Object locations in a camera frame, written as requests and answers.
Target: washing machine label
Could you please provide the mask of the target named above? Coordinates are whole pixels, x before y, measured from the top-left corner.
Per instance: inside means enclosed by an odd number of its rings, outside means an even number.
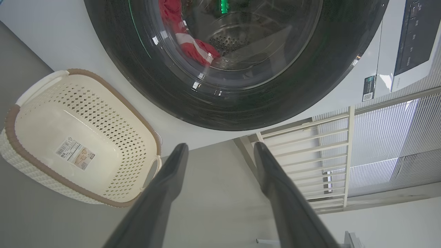
[[[374,98],[375,91],[375,76],[370,76],[364,79],[364,89],[363,89],[363,99],[362,101],[367,101]]]
[[[57,148],[55,153],[63,160],[70,162],[82,170],[85,170],[92,159],[95,158],[95,153],[74,140],[72,137],[67,137]]]

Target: plastic laundry basket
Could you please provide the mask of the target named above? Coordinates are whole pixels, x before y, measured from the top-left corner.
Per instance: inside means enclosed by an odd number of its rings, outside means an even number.
[[[18,170],[63,195],[93,204],[131,205],[154,161],[158,137],[96,74],[54,72],[11,107],[0,153]]]

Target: control panel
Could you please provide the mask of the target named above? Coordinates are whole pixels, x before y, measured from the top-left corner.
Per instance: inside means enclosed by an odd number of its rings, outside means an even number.
[[[395,75],[430,58],[441,20],[441,0],[407,0],[401,28]]]

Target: barcode label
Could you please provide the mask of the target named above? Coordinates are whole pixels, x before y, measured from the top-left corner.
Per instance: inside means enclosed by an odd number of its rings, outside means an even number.
[[[69,147],[70,144],[71,144],[71,143],[68,142],[68,141],[64,142],[64,143],[58,148],[58,150],[56,151],[56,153],[57,153],[58,155],[61,156],[61,154],[63,154],[63,152],[65,152],[65,151],[67,150],[67,148]]]
[[[58,146],[55,153],[63,160],[68,161],[82,170],[85,170],[96,156],[95,153],[91,152],[87,147],[84,147],[72,137],[67,137],[67,139]]]
[[[371,93],[367,93],[367,94],[364,94],[364,95],[363,95],[363,101],[370,100],[370,99],[372,99],[373,96],[374,96],[374,93],[373,93],[373,92],[371,92]]]

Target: white wall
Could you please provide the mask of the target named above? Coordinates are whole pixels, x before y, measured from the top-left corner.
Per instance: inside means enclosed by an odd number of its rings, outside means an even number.
[[[366,248],[441,247],[441,197],[319,217],[338,242],[349,231]]]

